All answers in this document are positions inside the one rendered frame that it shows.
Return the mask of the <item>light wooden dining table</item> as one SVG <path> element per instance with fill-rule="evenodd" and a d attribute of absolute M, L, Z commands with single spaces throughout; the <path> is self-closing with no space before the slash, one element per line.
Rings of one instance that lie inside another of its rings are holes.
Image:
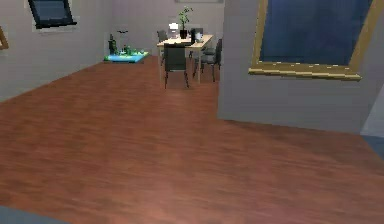
<path fill-rule="evenodd" d="M 191 42 L 190 38 L 181 39 L 181 38 L 169 38 L 164 41 L 159 42 L 156 47 L 158 51 L 158 65 L 161 65 L 161 51 L 164 49 L 165 44 L 184 44 L 187 51 L 195 52 L 198 59 L 198 82 L 201 82 L 201 59 L 203 55 L 203 50 L 212 42 L 213 35 L 204 34 L 200 39 L 196 40 L 194 43 Z"/>

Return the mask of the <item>gold framed blue picture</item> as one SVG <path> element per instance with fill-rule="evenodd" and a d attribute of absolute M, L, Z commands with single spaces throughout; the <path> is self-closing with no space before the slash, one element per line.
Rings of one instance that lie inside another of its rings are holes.
<path fill-rule="evenodd" d="M 259 0 L 251 75 L 359 81 L 384 0 Z"/>

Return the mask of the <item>green plant in black pot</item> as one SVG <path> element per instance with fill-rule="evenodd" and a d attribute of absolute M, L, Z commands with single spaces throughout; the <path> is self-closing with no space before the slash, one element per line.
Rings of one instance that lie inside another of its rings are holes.
<path fill-rule="evenodd" d="M 189 6 L 184 6 L 183 10 L 179 13 L 179 21 L 181 22 L 180 37 L 185 39 L 188 35 L 188 31 L 185 26 L 189 22 L 188 13 L 192 12 L 193 9 Z"/>

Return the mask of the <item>brown framed picture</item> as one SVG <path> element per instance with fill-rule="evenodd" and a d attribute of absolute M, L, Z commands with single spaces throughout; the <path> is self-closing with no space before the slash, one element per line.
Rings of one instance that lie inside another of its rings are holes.
<path fill-rule="evenodd" d="M 8 49 L 9 44 L 5 37 L 2 27 L 0 26 L 0 50 Z"/>

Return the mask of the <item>black framed window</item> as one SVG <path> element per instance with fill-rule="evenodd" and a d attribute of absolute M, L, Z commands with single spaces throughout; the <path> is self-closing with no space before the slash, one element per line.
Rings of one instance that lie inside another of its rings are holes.
<path fill-rule="evenodd" d="M 28 0 L 37 29 L 76 25 L 69 0 Z"/>

